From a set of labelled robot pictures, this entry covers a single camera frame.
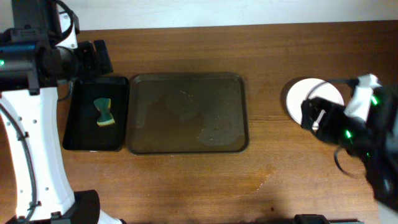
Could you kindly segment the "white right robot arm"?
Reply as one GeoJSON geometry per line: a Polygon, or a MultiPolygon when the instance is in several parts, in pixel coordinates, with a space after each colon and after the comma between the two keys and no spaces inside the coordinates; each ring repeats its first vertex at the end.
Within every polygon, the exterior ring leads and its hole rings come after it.
{"type": "Polygon", "coordinates": [[[340,79],[352,89],[351,100],[339,105],[312,93],[331,81],[312,87],[301,104],[302,129],[321,142],[358,158],[374,199],[397,211],[397,86],[381,85],[373,74],[340,79]]]}

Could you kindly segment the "green and yellow sponge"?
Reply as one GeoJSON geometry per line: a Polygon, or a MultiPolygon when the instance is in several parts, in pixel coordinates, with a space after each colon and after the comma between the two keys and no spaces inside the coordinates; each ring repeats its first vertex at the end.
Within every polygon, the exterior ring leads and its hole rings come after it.
{"type": "Polygon", "coordinates": [[[111,114],[110,98],[97,98],[94,100],[94,106],[99,111],[99,118],[96,122],[99,127],[105,127],[115,123],[113,115],[111,114]]]}

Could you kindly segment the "pink plate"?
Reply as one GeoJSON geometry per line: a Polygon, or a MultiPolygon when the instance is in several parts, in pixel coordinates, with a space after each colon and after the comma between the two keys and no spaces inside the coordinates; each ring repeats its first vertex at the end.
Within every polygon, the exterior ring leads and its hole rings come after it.
{"type": "MultiPolygon", "coordinates": [[[[296,123],[301,124],[302,121],[302,102],[307,98],[308,93],[313,87],[323,82],[324,80],[317,78],[306,78],[296,82],[288,90],[285,105],[288,114],[296,123]]],[[[344,105],[341,93],[331,83],[326,83],[315,89],[309,98],[312,99],[314,97],[324,98],[339,105],[344,105]]]]}

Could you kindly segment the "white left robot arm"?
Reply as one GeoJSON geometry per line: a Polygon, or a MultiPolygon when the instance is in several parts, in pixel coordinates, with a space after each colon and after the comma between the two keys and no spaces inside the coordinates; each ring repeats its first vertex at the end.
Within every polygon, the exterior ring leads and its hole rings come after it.
{"type": "Polygon", "coordinates": [[[94,190],[75,192],[57,128],[58,84],[81,75],[83,58],[62,34],[9,29],[1,36],[1,118],[17,184],[14,223],[116,223],[94,190]]]}

